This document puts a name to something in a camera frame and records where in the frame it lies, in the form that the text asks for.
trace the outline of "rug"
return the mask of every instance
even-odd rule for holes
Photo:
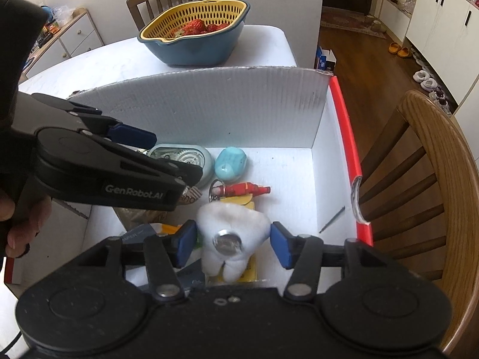
[[[384,34],[370,30],[369,27],[371,25],[366,24],[366,16],[361,13],[346,11],[344,9],[324,7],[321,13],[321,26],[359,32],[377,38],[386,39]]]

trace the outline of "yellow slipper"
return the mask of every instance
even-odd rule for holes
[[[397,54],[400,49],[401,49],[401,46],[399,46],[398,43],[392,42],[392,43],[389,45],[388,51],[389,51],[391,54]]]
[[[410,58],[413,56],[413,53],[409,48],[404,47],[402,50],[398,51],[398,56],[401,58]]]

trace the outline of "tooth-shaped plush keychain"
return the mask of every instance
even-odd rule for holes
[[[223,280],[235,282],[248,260],[270,235],[270,219],[261,212],[227,202],[211,202],[198,209],[196,224],[203,235],[202,269],[215,277],[223,268]]]

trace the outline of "light blue correction tape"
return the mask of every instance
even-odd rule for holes
[[[215,174],[223,182],[236,181],[246,167],[246,154],[238,147],[227,147],[215,161]]]

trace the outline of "fruit basket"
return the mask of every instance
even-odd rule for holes
[[[233,51],[250,5],[240,0],[203,0],[184,3],[161,13],[138,35],[138,40],[162,62],[180,66],[216,66]],[[174,38],[187,23],[229,25],[222,30]]]

